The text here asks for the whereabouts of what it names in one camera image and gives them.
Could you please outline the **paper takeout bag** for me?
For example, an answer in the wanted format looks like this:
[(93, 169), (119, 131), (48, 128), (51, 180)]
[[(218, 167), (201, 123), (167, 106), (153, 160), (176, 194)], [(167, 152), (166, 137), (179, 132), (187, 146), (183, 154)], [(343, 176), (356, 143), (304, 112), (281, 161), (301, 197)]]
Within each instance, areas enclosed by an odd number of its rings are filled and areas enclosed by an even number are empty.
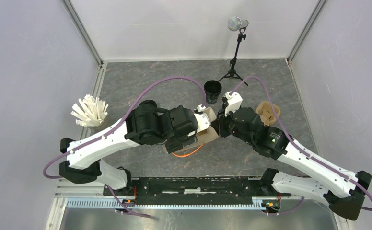
[(165, 153), (174, 153), (174, 154), (182, 153), (188, 149), (199, 147), (202, 144), (205, 144), (205, 143), (208, 143), (208, 142), (211, 142), (217, 139), (219, 135), (215, 131), (214, 127), (211, 126), (214, 124), (214, 121), (216, 119), (217, 119), (216, 114), (214, 110), (212, 109), (211, 117), (210, 117), (211, 124), (208, 129), (202, 132), (199, 132), (199, 133), (197, 132), (193, 138), (183, 143), (169, 144), (169, 141), (167, 141), (164, 147)]

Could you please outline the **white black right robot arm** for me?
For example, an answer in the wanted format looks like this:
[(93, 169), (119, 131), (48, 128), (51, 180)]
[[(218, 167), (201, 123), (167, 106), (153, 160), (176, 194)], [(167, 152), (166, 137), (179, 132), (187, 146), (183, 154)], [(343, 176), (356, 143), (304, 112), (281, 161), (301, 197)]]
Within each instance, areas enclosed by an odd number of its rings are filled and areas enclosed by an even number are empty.
[(243, 107), (229, 113), (221, 109), (213, 126), (221, 137), (232, 135), (250, 145), (259, 155), (288, 164), (307, 175), (301, 178), (266, 169), (259, 183), (263, 194), (271, 196), (279, 192), (311, 198), (352, 221), (357, 220), (364, 209), (371, 174), (332, 164), (281, 129), (264, 125), (252, 108)]

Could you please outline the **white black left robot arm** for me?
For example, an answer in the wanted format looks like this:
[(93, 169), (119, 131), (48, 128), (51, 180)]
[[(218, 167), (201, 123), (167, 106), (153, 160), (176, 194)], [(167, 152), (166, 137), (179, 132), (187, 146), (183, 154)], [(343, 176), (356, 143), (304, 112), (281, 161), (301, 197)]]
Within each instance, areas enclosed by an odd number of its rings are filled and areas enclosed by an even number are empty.
[(113, 126), (69, 143), (69, 155), (59, 164), (59, 175), (75, 184), (98, 181), (128, 195), (133, 190), (129, 171), (107, 164), (104, 157), (141, 145), (164, 145), (172, 153), (194, 143), (198, 129), (198, 119), (191, 109), (180, 105), (168, 110), (145, 100)]

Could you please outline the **stack of black cups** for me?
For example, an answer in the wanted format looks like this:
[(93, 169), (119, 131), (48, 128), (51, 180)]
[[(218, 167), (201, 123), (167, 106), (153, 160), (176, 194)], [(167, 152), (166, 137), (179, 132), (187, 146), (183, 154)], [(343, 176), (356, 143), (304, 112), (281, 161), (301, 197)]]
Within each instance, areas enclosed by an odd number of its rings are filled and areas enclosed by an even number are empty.
[(209, 104), (214, 104), (218, 100), (218, 97), (222, 91), (222, 86), (216, 80), (209, 80), (204, 84), (204, 91), (206, 94), (206, 102)]

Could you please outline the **white straws in cup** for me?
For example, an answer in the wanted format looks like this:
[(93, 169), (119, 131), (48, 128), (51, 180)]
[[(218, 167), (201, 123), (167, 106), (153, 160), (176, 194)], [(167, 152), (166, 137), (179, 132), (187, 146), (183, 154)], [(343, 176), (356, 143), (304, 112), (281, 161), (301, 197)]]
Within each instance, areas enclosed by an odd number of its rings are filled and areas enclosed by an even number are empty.
[(75, 123), (82, 127), (99, 127), (108, 116), (109, 104), (99, 97), (86, 94), (83, 99), (72, 106), (71, 115), (75, 117)]

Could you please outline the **microphone on black tripod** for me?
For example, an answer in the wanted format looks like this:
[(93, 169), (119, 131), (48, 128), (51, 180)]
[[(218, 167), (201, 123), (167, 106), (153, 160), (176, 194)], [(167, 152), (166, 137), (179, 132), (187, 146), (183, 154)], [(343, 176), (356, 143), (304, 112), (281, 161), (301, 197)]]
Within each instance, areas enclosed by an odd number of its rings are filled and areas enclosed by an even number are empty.
[(240, 44), (243, 40), (246, 39), (245, 31), (246, 31), (248, 25), (249, 25), (248, 20), (241, 19), (240, 17), (237, 17), (237, 16), (233, 16), (228, 20), (228, 22), (227, 22), (228, 29), (230, 31), (233, 31), (233, 32), (236, 32), (236, 31), (238, 32), (237, 45), (236, 45), (234, 56), (230, 60), (230, 69), (228, 70), (227, 74), (225, 74), (224, 76), (222, 76), (218, 80), (218, 82), (220, 82), (221, 80), (223, 80), (225, 78), (243, 80), (242, 77), (240, 75), (238, 75), (238, 73), (235, 69), (235, 66), (236, 66), (236, 62), (237, 62), (237, 56), (238, 56)]

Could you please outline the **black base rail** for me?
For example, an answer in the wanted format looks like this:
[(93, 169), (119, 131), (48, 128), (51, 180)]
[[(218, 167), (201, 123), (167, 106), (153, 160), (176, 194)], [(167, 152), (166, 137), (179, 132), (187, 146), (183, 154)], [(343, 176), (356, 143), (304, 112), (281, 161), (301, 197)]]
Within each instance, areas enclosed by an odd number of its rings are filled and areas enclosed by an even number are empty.
[(110, 208), (117, 213), (143, 209), (276, 212), (283, 198), (304, 197), (325, 205), (334, 199), (322, 183), (289, 175), (274, 185), (257, 177), (138, 177), (131, 186), (113, 192), (97, 182), (74, 185), (62, 180), (56, 196), (66, 198), (70, 208)]

